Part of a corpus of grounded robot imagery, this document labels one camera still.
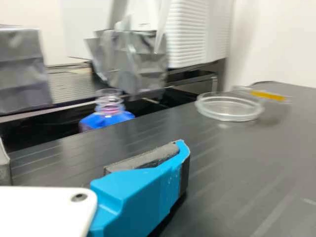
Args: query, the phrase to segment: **clear glass dish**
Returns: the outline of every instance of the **clear glass dish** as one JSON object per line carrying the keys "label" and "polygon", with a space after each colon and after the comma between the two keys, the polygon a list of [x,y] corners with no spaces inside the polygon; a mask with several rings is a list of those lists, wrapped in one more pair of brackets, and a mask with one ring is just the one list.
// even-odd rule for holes
{"label": "clear glass dish", "polygon": [[195,106],[201,114],[220,121],[250,121],[264,111],[260,100],[234,92],[203,93]]}

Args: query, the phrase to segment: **blue liquid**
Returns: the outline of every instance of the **blue liquid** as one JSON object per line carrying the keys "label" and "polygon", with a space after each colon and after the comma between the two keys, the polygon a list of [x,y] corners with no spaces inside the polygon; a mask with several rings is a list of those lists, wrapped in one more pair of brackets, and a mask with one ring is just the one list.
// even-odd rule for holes
{"label": "blue liquid", "polygon": [[79,122],[82,132],[107,127],[119,122],[125,122],[135,118],[135,115],[128,111],[121,111],[114,115],[104,115],[98,112],[88,115]]}

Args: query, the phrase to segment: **blue plastic device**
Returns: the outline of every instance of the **blue plastic device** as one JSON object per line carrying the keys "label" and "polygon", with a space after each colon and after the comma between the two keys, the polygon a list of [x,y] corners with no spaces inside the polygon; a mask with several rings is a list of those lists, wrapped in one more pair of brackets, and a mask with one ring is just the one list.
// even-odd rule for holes
{"label": "blue plastic device", "polygon": [[168,215],[181,195],[182,165],[190,157],[183,140],[175,144],[179,153],[156,167],[117,171],[90,183],[98,207],[88,236],[145,237]]}
{"label": "blue plastic device", "polygon": [[82,131],[87,131],[125,122],[133,118],[135,118],[135,115],[128,111],[121,111],[118,114],[108,116],[95,112],[81,119],[79,125]]}

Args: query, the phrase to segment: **black workbench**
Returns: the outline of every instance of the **black workbench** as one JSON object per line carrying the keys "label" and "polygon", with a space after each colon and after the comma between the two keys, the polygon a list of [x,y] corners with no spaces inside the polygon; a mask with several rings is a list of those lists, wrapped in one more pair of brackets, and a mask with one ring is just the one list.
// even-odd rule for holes
{"label": "black workbench", "polygon": [[30,147],[9,154],[13,183],[86,187],[104,165],[181,138],[191,149],[189,186],[154,235],[314,237],[316,89],[254,87],[292,96],[292,105],[229,123],[190,103]]}

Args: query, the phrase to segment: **yellow tape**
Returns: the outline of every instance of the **yellow tape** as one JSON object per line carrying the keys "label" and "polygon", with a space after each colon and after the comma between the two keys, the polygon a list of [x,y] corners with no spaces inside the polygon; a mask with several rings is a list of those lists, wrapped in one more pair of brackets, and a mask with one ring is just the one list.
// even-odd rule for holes
{"label": "yellow tape", "polygon": [[250,94],[253,95],[253,96],[263,97],[263,98],[267,98],[267,99],[271,99],[271,100],[277,100],[277,101],[284,101],[284,100],[286,100],[286,98],[284,96],[282,96],[282,95],[275,95],[275,94],[270,94],[270,93],[257,91],[257,90],[251,91]]}

